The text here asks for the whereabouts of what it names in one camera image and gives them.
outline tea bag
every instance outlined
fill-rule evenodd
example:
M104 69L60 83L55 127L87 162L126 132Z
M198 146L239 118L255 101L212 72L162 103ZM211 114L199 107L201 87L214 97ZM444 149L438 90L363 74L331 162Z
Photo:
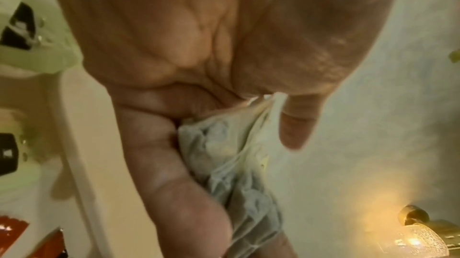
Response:
M230 216L228 258L247 258L282 230L279 206L267 189L263 128L273 100L179 127L179 148L190 173Z

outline white wall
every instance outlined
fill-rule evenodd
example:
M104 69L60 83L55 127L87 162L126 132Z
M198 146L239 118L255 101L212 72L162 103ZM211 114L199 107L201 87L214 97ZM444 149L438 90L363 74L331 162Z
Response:
M300 257L378 257L371 237L409 203L460 223L459 2L397 0L307 147L274 141L270 182Z

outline red packet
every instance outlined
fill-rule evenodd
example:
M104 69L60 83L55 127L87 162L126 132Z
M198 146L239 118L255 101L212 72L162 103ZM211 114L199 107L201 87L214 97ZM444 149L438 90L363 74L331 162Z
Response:
M51 234L30 258L69 258L62 230Z
M25 221L0 216L0 257L24 233L29 224Z

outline wall sconce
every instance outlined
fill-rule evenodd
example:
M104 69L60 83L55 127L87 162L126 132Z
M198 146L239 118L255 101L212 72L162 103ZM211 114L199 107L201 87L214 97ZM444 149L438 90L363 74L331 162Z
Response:
M460 227L430 220L427 212L406 206L398 215L404 227L379 241L383 257L440 258L460 255Z

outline human palm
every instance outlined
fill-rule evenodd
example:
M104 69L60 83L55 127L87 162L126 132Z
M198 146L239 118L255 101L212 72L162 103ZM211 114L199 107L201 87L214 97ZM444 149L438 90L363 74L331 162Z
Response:
M217 258L231 239L224 209L182 164L177 121L283 92L280 139L300 148L392 2L59 1L86 69L113 99L126 162L166 258Z

